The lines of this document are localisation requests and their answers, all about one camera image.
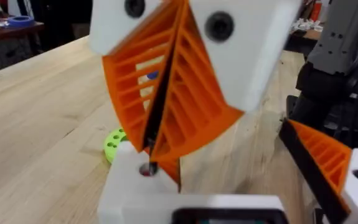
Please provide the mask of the finger of the white orange right gripper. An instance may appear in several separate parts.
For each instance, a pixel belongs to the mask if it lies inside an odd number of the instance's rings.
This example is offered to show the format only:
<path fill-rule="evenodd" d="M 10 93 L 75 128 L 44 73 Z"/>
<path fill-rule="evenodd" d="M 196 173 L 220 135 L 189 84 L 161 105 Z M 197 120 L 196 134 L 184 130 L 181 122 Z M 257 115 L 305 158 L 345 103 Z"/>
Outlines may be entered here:
<path fill-rule="evenodd" d="M 258 107 L 299 0 L 181 1 L 153 161 L 210 143 Z"/>
<path fill-rule="evenodd" d="M 101 55 L 116 115 L 137 151 L 177 33 L 179 1 L 93 2 L 89 44 Z"/>

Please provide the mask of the white orange left gripper right finger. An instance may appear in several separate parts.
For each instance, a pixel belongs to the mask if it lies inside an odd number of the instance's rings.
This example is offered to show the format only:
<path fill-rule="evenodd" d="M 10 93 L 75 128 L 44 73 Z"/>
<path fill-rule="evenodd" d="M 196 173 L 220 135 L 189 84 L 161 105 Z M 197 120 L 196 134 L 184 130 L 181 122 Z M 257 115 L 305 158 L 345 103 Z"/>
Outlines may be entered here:
<path fill-rule="evenodd" d="M 283 120 L 279 138 L 318 204 L 315 223 L 358 223 L 358 147 L 292 119 Z"/>

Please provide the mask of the white orange left gripper left finger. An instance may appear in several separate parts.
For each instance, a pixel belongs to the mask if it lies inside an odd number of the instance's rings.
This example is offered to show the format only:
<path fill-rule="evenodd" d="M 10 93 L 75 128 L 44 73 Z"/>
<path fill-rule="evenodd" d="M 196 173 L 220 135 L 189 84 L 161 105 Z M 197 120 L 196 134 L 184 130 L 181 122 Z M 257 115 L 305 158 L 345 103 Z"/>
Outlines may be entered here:
<path fill-rule="evenodd" d="M 117 147 L 98 204 L 98 222 L 102 224 L 169 223 L 181 206 L 177 184 L 162 169 L 154 175 L 141 173 L 148 167 L 145 152 L 136 152 L 124 141 Z"/>

